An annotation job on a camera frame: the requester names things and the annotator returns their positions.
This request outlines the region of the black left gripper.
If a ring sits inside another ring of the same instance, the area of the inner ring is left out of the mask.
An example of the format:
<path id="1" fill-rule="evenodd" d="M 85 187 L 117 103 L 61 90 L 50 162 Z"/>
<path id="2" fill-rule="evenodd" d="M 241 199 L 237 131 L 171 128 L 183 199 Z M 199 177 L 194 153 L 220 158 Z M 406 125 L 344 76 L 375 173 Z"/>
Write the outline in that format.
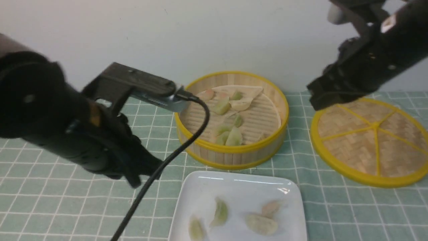
<path id="1" fill-rule="evenodd" d="M 122 114 L 114 114 L 100 104 L 86 104 L 65 130 L 72 147 L 79 149 L 72 161 L 85 170 L 112 179 L 125 177 L 132 188 L 152 176 L 164 163 L 142 145 Z"/>

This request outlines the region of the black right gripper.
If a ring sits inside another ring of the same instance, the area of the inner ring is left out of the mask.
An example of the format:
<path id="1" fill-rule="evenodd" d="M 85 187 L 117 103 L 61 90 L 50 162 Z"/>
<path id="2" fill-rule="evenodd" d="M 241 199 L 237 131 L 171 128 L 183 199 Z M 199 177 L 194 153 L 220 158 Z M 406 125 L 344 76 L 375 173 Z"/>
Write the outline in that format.
<path id="1" fill-rule="evenodd" d="M 316 111 L 353 102 L 380 89 L 399 74 L 398 37 L 354 37 L 338 48 L 338 58 L 307 85 Z"/>

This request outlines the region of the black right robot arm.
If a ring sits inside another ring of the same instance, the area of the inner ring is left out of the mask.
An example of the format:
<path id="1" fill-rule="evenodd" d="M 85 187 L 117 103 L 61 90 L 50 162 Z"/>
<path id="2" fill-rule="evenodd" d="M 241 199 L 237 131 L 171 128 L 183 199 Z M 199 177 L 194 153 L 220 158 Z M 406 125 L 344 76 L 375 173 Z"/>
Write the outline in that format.
<path id="1" fill-rule="evenodd" d="M 368 96 L 427 57 L 428 2 L 406 0 L 392 14 L 383 9 L 384 3 L 331 1 L 328 21 L 351 23 L 358 36 L 344 40 L 337 60 L 307 85 L 315 111 Z"/>

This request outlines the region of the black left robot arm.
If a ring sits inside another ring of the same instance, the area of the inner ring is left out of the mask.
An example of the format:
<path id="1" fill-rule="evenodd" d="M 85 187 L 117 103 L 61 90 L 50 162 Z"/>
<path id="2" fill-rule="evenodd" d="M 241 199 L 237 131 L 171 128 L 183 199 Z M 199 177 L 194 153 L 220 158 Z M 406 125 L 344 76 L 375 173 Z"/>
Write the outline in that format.
<path id="1" fill-rule="evenodd" d="M 1 137 L 23 139 L 131 187 L 162 165 L 120 113 L 132 87 L 96 78 L 79 92 L 58 62 L 1 34 Z"/>

